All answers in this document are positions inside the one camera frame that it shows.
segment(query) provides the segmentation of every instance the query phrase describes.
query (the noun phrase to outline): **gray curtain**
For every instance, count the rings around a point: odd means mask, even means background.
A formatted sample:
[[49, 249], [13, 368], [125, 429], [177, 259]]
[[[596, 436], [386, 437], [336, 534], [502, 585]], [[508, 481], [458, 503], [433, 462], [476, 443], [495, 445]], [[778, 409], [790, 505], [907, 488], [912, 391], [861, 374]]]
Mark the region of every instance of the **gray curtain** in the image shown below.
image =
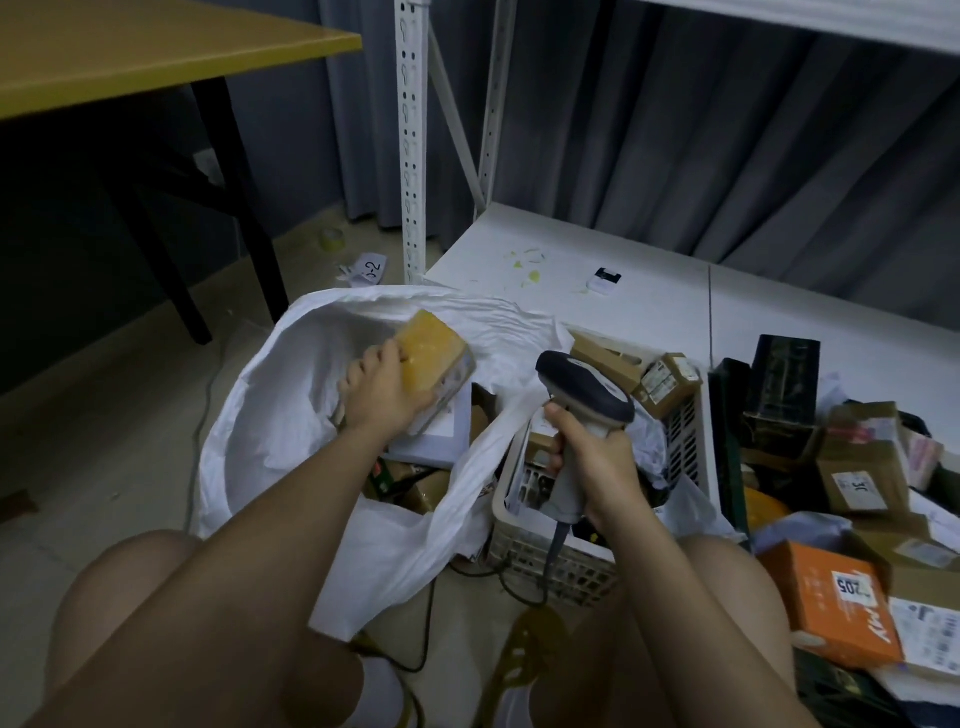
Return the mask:
[[[324, 22], [346, 5], [320, 0]], [[492, 5], [431, 6], [475, 155]], [[395, 225], [392, 4], [349, 6], [366, 54], [329, 66], [348, 209]], [[520, 0], [494, 199], [960, 329], [958, 80], [958, 59], [840, 36]], [[436, 106], [429, 126], [428, 216], [449, 244], [472, 205]]]
[[[362, 54], [328, 59], [347, 216], [375, 215], [400, 226], [400, 159], [396, 110], [393, 0], [318, 0], [321, 22], [363, 36]], [[487, 101], [492, 0], [434, 0], [430, 19], [464, 121], [474, 160], [480, 157]], [[428, 230], [452, 243], [472, 222], [473, 201], [440, 104], [427, 105]]]

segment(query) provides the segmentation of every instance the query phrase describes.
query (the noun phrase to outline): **black box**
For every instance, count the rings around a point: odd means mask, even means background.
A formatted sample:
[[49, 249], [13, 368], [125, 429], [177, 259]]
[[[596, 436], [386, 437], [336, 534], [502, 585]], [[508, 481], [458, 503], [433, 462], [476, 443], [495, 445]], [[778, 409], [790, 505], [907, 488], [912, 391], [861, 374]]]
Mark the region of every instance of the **black box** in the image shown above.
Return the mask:
[[817, 426], [820, 342], [760, 336], [743, 411], [741, 445], [799, 460]]

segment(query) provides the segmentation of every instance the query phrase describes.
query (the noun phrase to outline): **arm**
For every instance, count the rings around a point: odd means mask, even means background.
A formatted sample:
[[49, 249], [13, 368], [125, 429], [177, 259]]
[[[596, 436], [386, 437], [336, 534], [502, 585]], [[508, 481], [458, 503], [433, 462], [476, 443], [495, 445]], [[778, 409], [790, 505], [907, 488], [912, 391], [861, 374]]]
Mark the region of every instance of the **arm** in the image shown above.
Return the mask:
[[[640, 634], [682, 728], [819, 725], [704, 586], [640, 490], [630, 439], [590, 435], [553, 404], [547, 419], [577, 453], [590, 520], [616, 556]], [[558, 441], [556, 452], [562, 452]], [[551, 467], [563, 465], [559, 454]]]
[[341, 392], [344, 431], [203, 544], [31, 728], [253, 725], [276, 704], [377, 455], [432, 401], [403, 393], [393, 341]]

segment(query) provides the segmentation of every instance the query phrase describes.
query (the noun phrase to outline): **white plastic bag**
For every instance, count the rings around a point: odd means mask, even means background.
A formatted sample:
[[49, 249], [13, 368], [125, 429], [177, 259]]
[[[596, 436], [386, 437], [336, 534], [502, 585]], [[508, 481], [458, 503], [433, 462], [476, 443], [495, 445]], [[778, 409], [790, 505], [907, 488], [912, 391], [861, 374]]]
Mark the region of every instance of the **white plastic bag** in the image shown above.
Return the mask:
[[419, 516], [359, 499], [310, 619], [314, 629], [341, 640], [444, 568], [484, 483], [547, 400], [537, 357], [547, 349], [570, 351], [572, 337], [547, 314], [445, 288], [309, 294], [290, 307], [241, 373], [204, 444], [198, 531], [205, 538], [333, 439], [336, 383], [350, 360], [421, 308], [467, 340], [477, 360], [472, 381], [499, 396], [500, 412], [454, 468], [436, 513]]

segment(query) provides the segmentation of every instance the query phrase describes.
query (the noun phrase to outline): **black cable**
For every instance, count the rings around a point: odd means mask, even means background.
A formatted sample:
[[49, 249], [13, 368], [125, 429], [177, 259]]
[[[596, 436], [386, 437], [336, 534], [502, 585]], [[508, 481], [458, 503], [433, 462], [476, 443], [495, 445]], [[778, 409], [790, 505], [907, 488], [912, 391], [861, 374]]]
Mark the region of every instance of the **black cable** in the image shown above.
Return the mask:
[[503, 563], [500, 564], [499, 567], [490, 571], [479, 571], [477, 573], [471, 573], [470, 571], [463, 571], [463, 570], [457, 569], [455, 566], [453, 566], [453, 564], [447, 564], [447, 566], [454, 573], [460, 574], [461, 576], [465, 576], [467, 579], [486, 579], [490, 576], [496, 576], [500, 580], [500, 586], [503, 587], [503, 591], [506, 592], [508, 595], [512, 596], [518, 602], [520, 602], [520, 604], [525, 604], [528, 607], [546, 606], [547, 600], [550, 598], [550, 592], [547, 589], [546, 582], [542, 582], [540, 584], [541, 588], [543, 589], [543, 597], [540, 601], [532, 601], [530, 599], [527, 599], [526, 597], [520, 596], [513, 589], [507, 586], [507, 581], [503, 577], [503, 574], [507, 571], [507, 569], [510, 568], [510, 564], [511, 564], [510, 557], [508, 556], [506, 559], [504, 559]]
[[430, 582], [430, 596], [427, 598], [426, 602], [426, 622], [423, 626], [423, 653], [420, 655], [420, 663], [416, 667], [407, 667], [403, 663], [392, 658], [387, 653], [379, 653], [380, 657], [396, 667], [396, 669], [400, 670], [400, 672], [416, 675], [418, 672], [423, 672], [423, 669], [426, 667], [426, 658], [427, 655], [430, 654], [430, 624], [433, 621], [433, 597], [436, 592], [437, 580], [434, 579]]

